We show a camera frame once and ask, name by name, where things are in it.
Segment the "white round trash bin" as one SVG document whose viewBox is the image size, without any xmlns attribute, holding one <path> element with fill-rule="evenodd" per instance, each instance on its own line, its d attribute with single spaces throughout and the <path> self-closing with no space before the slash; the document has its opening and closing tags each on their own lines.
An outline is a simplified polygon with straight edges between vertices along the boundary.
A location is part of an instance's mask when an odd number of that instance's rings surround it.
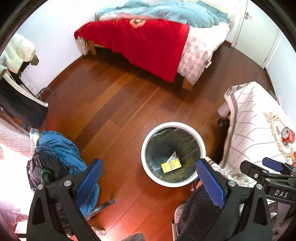
<svg viewBox="0 0 296 241">
<path fill-rule="evenodd" d="M 200 134 L 180 122 L 162 123 L 145 137 L 140 152 L 145 173 L 159 185 L 185 186 L 198 178 L 196 162 L 206 157 Z"/>
</svg>

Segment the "red soda can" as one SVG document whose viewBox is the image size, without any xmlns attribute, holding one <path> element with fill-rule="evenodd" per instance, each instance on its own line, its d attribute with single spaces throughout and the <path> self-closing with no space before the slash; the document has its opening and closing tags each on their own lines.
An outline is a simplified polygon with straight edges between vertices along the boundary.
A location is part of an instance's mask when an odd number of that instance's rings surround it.
<svg viewBox="0 0 296 241">
<path fill-rule="evenodd" d="M 286 126 L 281 131 L 281 138 L 284 143 L 292 144 L 295 141 L 295 133 Z"/>
</svg>

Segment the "white patterned tablecloth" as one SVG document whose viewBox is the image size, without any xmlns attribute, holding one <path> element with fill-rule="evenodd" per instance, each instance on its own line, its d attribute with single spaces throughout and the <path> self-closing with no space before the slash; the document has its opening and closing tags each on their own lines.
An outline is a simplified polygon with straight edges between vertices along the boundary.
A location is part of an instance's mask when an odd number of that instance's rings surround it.
<svg viewBox="0 0 296 241">
<path fill-rule="evenodd" d="M 224 99 L 218 113 L 230 114 L 230 126 L 221 162 L 208 160 L 215 171 L 240 186 L 253 187 L 254 178 L 240 171 L 243 161 L 262 167 L 265 157 L 290 164 L 295 160 L 295 143 L 285 144 L 281 138 L 285 127 L 295 131 L 295 123 L 260 84 L 231 86 Z"/>
</svg>

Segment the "dark fuzzy seat cushion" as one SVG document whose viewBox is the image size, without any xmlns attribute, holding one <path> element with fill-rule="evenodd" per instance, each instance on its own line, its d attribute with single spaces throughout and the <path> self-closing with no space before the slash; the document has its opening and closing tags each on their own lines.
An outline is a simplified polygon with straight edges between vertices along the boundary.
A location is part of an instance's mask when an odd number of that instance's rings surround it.
<svg viewBox="0 0 296 241">
<path fill-rule="evenodd" d="M 220 208 L 215 206 L 205 187 L 200 185 L 175 211 L 177 240 L 200 240 Z"/>
</svg>

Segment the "blue jacket on chair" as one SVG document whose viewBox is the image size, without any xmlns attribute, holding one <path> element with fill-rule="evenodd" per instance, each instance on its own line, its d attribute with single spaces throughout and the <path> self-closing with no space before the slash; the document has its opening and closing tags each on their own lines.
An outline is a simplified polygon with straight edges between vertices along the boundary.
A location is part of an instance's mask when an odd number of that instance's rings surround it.
<svg viewBox="0 0 296 241">
<path fill-rule="evenodd" d="M 39 134 L 36 152 L 39 151 L 53 155 L 73 176 L 85 171 L 88 167 L 74 143 L 56 131 L 43 131 Z"/>
</svg>

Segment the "yellow card in bin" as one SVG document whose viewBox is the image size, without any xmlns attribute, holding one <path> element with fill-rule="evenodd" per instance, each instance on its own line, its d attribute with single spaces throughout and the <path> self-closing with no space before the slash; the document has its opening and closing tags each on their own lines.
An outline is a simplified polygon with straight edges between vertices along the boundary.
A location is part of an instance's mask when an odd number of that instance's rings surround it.
<svg viewBox="0 0 296 241">
<path fill-rule="evenodd" d="M 173 154 L 167 159 L 167 161 L 161 164 L 161 168 L 164 174 L 177 170 L 181 167 L 182 165 L 176 152 L 173 152 Z"/>
</svg>

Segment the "black desk chair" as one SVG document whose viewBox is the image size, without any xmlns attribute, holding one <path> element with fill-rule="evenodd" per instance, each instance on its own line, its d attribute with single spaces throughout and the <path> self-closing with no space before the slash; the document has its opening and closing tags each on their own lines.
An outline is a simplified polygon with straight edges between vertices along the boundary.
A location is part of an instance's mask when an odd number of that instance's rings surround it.
<svg viewBox="0 0 296 241">
<path fill-rule="evenodd" d="M 40 128 L 48 114 L 48 104 L 23 94 L 14 86 L 1 79 L 1 108 L 34 128 Z"/>
</svg>

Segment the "white closet door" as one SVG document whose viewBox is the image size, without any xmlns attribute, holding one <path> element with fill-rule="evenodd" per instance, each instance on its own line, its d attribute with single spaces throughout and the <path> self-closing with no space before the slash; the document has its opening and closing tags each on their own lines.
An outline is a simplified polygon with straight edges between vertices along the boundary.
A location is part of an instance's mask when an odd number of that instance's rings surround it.
<svg viewBox="0 0 296 241">
<path fill-rule="evenodd" d="M 275 22 L 253 1 L 246 1 L 233 47 L 265 68 L 281 37 Z"/>
</svg>

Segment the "red blanket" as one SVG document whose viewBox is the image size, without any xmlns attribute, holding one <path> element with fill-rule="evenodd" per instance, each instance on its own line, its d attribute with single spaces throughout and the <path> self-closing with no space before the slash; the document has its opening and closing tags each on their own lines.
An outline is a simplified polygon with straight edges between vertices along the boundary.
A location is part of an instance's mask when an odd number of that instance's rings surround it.
<svg viewBox="0 0 296 241">
<path fill-rule="evenodd" d="M 89 22 L 74 37 L 119 53 L 132 65 L 173 83 L 189 26 L 166 20 L 146 20 L 134 28 L 128 19 Z"/>
</svg>

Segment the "light blue quilt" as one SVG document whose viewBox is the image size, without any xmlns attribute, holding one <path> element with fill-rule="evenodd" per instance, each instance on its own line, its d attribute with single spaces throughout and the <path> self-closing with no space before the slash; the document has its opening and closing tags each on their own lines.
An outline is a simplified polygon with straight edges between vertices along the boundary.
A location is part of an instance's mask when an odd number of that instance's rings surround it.
<svg viewBox="0 0 296 241">
<path fill-rule="evenodd" d="M 134 18 L 173 21 L 195 28 L 210 28 L 219 23 L 230 22 L 227 13 L 203 1 L 161 1 L 151 4 L 128 1 L 122 6 L 102 9 L 95 13 L 96 21 Z"/>
</svg>

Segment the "white coat on rack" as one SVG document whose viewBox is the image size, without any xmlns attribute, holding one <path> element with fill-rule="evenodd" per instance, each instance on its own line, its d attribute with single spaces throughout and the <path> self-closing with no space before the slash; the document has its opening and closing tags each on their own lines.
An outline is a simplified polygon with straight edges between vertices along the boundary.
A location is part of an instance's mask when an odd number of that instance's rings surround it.
<svg viewBox="0 0 296 241">
<path fill-rule="evenodd" d="M 1 60 L 13 73 L 18 73 L 23 63 L 29 62 L 31 65 L 39 63 L 35 44 L 18 33 L 15 33 L 6 45 Z"/>
</svg>

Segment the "bed with wooden frame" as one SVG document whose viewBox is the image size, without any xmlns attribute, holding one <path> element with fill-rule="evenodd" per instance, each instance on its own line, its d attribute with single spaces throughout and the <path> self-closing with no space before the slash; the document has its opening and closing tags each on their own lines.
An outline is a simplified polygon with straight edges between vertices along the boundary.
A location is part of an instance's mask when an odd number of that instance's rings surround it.
<svg viewBox="0 0 296 241">
<path fill-rule="evenodd" d="M 230 20 L 230 14 L 217 4 L 210 1 L 203 2 L 227 13 Z M 128 20 L 134 28 L 143 26 L 146 21 L 138 18 Z M 218 25 L 211 26 L 210 28 L 195 28 L 189 26 L 189 33 L 176 74 L 181 75 L 184 78 L 184 89 L 192 89 L 203 71 L 211 64 L 211 58 L 214 51 L 216 51 L 217 48 L 226 40 L 229 31 L 230 22 L 228 24 L 219 23 Z M 84 54 L 95 53 L 97 47 L 104 48 L 103 46 L 94 44 L 92 41 L 85 40 L 81 37 L 76 40 L 79 41 Z"/>
</svg>

